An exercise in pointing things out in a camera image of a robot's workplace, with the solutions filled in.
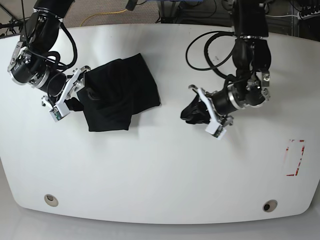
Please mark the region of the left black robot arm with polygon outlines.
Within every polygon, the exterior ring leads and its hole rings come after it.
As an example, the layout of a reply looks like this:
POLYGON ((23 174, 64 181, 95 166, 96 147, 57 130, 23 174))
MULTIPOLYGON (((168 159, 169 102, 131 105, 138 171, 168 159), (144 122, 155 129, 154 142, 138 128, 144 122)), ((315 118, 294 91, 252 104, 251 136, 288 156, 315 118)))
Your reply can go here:
POLYGON ((207 68, 190 66, 196 71, 213 71, 224 79, 222 90, 205 92, 209 107, 197 95, 181 112, 180 118, 187 124, 209 124, 213 119, 218 123, 232 125, 231 113, 247 107, 260 107, 270 99, 271 52, 268 46, 268 24, 265 3, 261 0, 234 0, 230 10, 233 31, 211 31, 211 37, 203 49, 207 68), (214 64, 209 56, 209 47, 220 37, 234 37, 234 46, 228 56, 214 64))

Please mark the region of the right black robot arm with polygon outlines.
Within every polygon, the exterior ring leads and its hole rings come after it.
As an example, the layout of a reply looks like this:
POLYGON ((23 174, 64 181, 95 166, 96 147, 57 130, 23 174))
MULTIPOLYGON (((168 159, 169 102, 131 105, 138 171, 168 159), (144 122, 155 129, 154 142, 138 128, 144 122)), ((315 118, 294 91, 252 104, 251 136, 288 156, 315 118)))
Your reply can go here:
POLYGON ((33 14, 22 20, 20 39, 7 68, 16 84, 30 85, 45 93, 42 105, 57 121, 72 111, 92 110, 99 102, 99 95, 88 81, 89 66, 65 74, 78 60, 76 42, 63 23, 72 4, 72 0, 38 0, 33 14), (52 49, 60 31, 71 43, 70 63, 63 63, 61 54, 52 49))

